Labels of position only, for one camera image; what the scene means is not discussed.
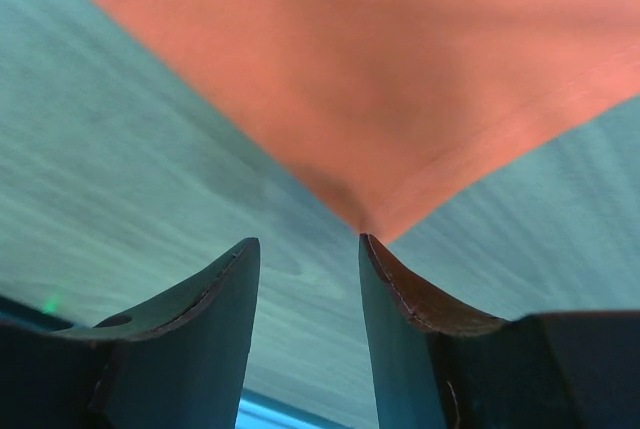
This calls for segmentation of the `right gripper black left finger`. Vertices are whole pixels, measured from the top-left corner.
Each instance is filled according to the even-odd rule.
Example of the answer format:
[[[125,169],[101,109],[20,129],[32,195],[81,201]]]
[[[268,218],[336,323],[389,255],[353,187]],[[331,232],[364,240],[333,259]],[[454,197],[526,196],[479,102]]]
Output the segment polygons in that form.
[[[260,273],[247,238],[93,327],[1,301],[5,428],[231,428]]]

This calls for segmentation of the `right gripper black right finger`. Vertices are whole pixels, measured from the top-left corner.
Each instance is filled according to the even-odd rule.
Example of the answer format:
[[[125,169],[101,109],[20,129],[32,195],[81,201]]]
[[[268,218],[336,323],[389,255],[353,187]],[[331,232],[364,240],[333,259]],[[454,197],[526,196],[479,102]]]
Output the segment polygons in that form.
[[[383,428],[635,428],[639,315],[533,314],[508,321],[359,239],[378,422]]]

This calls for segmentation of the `orange t shirt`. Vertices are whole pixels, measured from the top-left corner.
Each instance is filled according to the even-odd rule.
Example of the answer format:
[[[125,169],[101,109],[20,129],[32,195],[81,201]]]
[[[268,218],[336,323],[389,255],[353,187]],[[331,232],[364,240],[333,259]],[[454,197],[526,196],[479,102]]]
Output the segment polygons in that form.
[[[92,0],[390,242],[639,91],[639,0]]]

